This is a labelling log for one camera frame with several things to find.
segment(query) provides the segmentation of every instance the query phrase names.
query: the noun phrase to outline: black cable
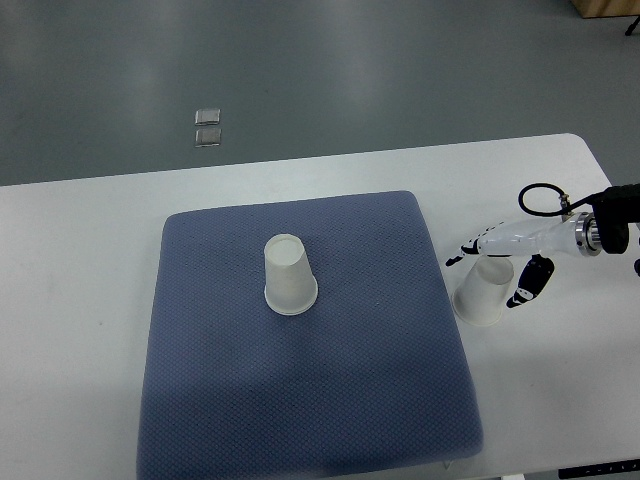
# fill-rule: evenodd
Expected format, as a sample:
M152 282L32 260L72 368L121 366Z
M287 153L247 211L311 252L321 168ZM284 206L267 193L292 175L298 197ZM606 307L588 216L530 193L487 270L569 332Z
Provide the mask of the black cable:
M640 23L640 16L638 16L638 18L636 18L635 22L633 22L631 25L629 25L629 28L627 28L627 31L624 32L624 34L627 37L630 37L631 34L633 33L633 31L636 29L636 27L638 26L638 23Z
M549 188L557 192L558 195L560 195L560 197L565 195L565 193L560 187L553 185L551 183L532 183L531 185L527 185L522 190L520 190L520 194L518 195L518 205L520 205L520 208L524 210L526 213L528 213L529 215L533 215L535 217L556 217L558 215L564 215L566 213L571 212L574 208L580 207L585 203L590 203L591 201L595 200L595 198L597 198L599 195L601 195L601 193L594 193L593 195L584 197L582 200L578 200L576 203L569 204L568 207L565 207L561 210L557 210L555 212L539 212L537 210L531 210L529 207L527 207L524 204L525 194L529 190L533 190L534 188Z

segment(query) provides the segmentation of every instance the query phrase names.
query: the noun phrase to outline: blue mat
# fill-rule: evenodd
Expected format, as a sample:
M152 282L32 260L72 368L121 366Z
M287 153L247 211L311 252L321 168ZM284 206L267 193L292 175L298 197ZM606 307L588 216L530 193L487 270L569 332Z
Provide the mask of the blue mat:
M265 243L301 238L316 304L264 300ZM409 192L216 208L167 220L138 478L337 475L478 453L449 298Z

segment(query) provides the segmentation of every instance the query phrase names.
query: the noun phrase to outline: paper cup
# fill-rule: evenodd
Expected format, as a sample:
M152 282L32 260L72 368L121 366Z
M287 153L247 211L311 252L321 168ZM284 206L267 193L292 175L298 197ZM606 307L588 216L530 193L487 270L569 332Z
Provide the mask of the paper cup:
M493 325L502 317L512 279L508 259L481 256L454 292L453 309L471 325Z
M285 233L269 240L264 247L264 270L264 297L274 312L298 315L315 303L318 283L298 237Z

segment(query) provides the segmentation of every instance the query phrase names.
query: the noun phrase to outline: white table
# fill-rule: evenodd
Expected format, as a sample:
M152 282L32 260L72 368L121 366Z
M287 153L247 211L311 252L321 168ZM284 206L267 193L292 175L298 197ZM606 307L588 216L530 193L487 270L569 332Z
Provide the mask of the white table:
M410 190L443 264L482 228L524 218L517 194L536 181L573 200L609 186L580 138L554 135L0 188L0 478L135 478L170 214ZM530 203L557 206L553 194L531 192ZM469 478L639 457L635 228L631 237L622 256L558 255L547 290L494 327L459 321L485 429L479 455L448 471L354 477ZM450 292L472 263L442 267Z

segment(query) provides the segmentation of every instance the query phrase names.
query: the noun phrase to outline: white paper cup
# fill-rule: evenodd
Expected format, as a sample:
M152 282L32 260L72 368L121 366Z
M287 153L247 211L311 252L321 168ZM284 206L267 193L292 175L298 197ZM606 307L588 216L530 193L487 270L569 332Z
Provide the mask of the white paper cup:
M311 273L304 245L298 237L276 235L264 247L267 305L281 315L298 315L318 297L318 283Z
M453 309L471 325L493 325L502 317L512 279L508 259L481 256L454 292Z

